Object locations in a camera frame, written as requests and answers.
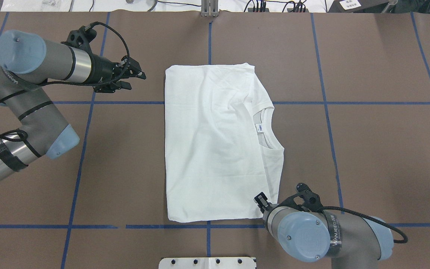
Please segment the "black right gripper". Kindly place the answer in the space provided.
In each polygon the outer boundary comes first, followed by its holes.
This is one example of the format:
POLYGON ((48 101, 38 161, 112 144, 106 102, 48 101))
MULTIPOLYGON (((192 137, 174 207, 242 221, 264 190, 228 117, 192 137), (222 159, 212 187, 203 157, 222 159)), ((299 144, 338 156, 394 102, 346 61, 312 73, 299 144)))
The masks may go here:
POLYGON ((260 192, 254 197, 254 202, 257 204, 258 208, 263 213, 263 217, 268 217, 269 214, 279 206, 278 203, 270 203, 268 202, 268 198, 264 194, 264 192, 260 192))

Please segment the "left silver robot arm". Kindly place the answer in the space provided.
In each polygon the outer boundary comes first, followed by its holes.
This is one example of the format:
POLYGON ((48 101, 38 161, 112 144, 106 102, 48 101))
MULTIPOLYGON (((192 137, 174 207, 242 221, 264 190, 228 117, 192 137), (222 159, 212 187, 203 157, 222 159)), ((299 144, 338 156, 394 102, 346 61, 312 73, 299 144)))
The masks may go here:
POLYGON ((70 31, 60 43, 18 30, 0 36, 0 182, 39 157, 60 157, 80 141, 44 86, 114 93, 131 90, 127 78, 146 79, 124 38, 126 54, 117 62, 92 52, 97 25, 100 22, 70 31))

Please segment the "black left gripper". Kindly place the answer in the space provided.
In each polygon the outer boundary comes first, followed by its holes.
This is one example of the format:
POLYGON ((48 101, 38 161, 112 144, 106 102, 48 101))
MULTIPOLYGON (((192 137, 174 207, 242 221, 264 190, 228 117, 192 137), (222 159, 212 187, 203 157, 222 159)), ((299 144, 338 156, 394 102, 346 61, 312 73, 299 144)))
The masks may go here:
POLYGON ((118 90, 131 90, 130 83, 122 81, 127 78, 146 79, 140 63, 129 56, 123 56, 120 62, 111 62, 104 57, 96 58, 93 74, 95 93, 115 93, 118 90))

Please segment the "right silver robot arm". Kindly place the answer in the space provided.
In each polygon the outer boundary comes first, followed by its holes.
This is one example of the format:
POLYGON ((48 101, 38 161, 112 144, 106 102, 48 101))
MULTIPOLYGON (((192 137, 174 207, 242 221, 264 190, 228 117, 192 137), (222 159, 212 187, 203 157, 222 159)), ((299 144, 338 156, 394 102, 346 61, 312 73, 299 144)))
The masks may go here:
POLYGON ((254 197, 266 230, 301 262, 331 259, 333 269, 377 269, 393 253, 392 230, 381 219, 324 207, 317 194, 299 191, 281 203, 254 197))

